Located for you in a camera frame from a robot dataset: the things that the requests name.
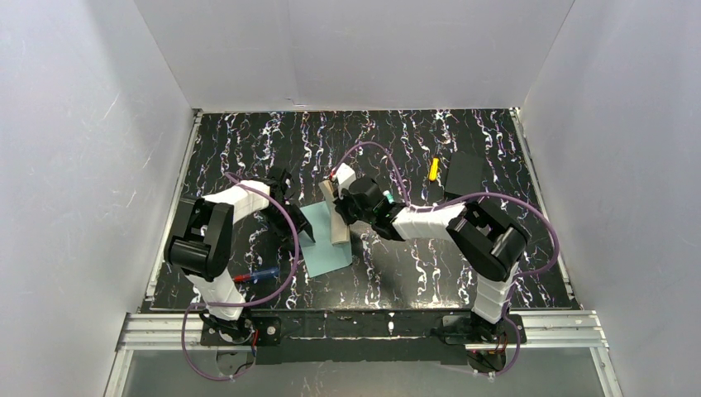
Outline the teal envelope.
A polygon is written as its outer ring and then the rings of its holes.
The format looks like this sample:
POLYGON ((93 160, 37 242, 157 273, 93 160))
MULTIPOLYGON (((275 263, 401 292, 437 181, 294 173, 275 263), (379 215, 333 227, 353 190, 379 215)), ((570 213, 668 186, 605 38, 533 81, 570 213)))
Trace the teal envelope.
POLYGON ((312 226, 313 242, 302 234, 299 242, 304 264, 310 278, 347 267, 352 263, 351 244, 331 243, 331 218, 324 202, 301 207, 303 215, 312 226))

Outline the beige letter paper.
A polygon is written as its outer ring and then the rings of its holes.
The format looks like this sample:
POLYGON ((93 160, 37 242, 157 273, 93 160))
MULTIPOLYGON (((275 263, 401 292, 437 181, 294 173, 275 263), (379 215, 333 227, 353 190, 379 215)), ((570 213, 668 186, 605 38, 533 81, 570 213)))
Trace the beige letter paper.
POLYGON ((336 195, 334 194, 335 190, 333 188, 332 182, 328 179, 325 179, 319 184, 319 188, 324 196, 330 216, 331 244, 340 245, 349 243, 351 239, 350 229, 345 224, 341 215, 336 211, 336 195))

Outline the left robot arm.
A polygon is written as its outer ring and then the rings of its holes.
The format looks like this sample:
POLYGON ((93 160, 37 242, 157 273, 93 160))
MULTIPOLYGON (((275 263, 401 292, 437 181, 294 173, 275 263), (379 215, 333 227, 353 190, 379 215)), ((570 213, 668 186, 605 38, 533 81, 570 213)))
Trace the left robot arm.
POLYGON ((177 205, 163 250, 166 264, 181 269, 197 288, 204 308, 216 319, 235 322, 247 307, 263 304, 279 295, 291 282, 301 253, 299 235, 313 237, 311 223, 299 206, 289 202, 291 174, 272 167, 258 180, 238 180, 217 194, 182 197, 177 205), (269 229, 293 249, 289 277, 274 293, 247 302, 228 271, 233 232, 237 222, 261 213, 269 229))

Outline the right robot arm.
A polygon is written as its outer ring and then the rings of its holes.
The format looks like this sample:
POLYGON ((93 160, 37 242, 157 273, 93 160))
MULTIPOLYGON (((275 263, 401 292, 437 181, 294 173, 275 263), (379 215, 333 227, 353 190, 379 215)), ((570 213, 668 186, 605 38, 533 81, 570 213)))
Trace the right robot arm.
POLYGON ((486 198, 442 208, 410 208, 391 199, 367 176, 340 183, 327 182, 331 208, 348 226, 363 222, 390 241, 416 239, 451 241, 477 273, 477 297, 472 313, 491 325, 504 317, 508 291, 529 232, 486 198))

